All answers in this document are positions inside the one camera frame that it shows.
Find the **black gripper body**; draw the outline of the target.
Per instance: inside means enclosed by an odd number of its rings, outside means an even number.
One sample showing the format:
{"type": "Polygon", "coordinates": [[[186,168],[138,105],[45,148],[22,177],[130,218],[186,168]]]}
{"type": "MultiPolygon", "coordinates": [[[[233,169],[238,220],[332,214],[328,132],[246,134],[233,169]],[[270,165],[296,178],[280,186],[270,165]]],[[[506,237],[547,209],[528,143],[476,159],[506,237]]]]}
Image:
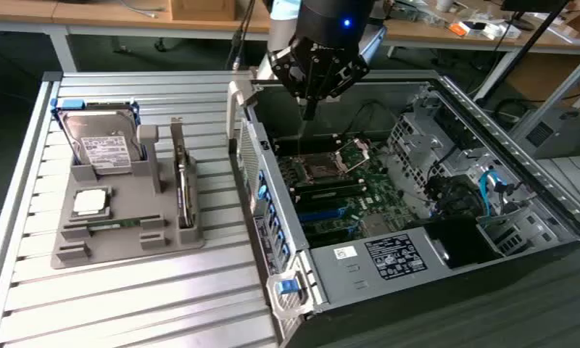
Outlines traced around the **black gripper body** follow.
{"type": "Polygon", "coordinates": [[[293,46],[309,49],[317,44],[357,52],[369,15],[366,0],[301,1],[293,46]]]}

